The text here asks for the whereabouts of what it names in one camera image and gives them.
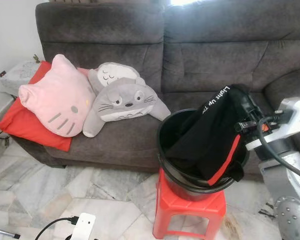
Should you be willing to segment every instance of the red pillow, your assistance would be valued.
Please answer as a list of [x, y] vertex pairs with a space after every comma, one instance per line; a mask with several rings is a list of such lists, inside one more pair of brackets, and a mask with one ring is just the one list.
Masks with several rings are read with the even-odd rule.
[[[43, 61], [29, 84], [40, 81], [50, 69], [51, 64]], [[59, 136], [46, 129], [34, 113], [21, 105], [19, 98], [0, 121], [0, 129], [5, 133], [66, 152], [69, 151], [71, 145], [71, 137]]]

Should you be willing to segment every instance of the cat eye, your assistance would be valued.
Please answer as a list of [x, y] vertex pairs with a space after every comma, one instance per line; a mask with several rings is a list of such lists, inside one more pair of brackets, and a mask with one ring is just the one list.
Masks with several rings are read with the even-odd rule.
[[139, 90], [135, 93], [134, 100], [136, 100], [137, 102], [140, 102], [144, 99], [144, 97], [145, 97], [144, 92]]
[[120, 106], [122, 104], [122, 97], [119, 96], [118, 100], [112, 102], [113, 106]]

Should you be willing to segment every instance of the sofa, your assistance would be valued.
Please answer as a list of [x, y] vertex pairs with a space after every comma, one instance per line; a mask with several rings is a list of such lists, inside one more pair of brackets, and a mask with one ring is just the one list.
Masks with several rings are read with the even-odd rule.
[[[300, 97], [300, 0], [209, 0], [155, 4], [42, 3], [35, 10], [47, 61], [134, 67], [171, 112], [197, 108], [221, 87], [245, 84], [264, 113]], [[55, 168], [94, 166], [156, 172], [160, 121], [146, 115], [108, 122], [93, 138], [73, 137], [69, 152], [13, 137]], [[292, 137], [300, 151], [300, 133]], [[259, 172], [254, 152], [244, 167]]]

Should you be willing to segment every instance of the sofa backrest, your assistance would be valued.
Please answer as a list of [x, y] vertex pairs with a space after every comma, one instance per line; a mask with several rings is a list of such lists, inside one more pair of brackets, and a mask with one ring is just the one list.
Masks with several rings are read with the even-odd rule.
[[260, 92], [300, 69], [300, 0], [214, 0], [164, 14], [163, 92]]
[[36, 24], [43, 54], [64, 54], [76, 67], [95, 69], [105, 62], [134, 67], [161, 91], [164, 20], [153, 4], [37, 5]]

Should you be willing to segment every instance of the red stool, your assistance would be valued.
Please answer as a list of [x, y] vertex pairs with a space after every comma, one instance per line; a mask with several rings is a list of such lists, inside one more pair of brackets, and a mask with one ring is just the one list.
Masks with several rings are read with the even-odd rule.
[[[160, 169], [153, 235], [157, 239], [163, 239], [165, 235], [180, 235], [213, 240], [226, 214], [226, 208], [224, 191], [211, 193], [201, 201], [188, 201], [178, 197], [169, 188], [165, 173]], [[209, 219], [205, 235], [183, 231], [168, 231], [168, 226], [174, 215], [193, 215]]]

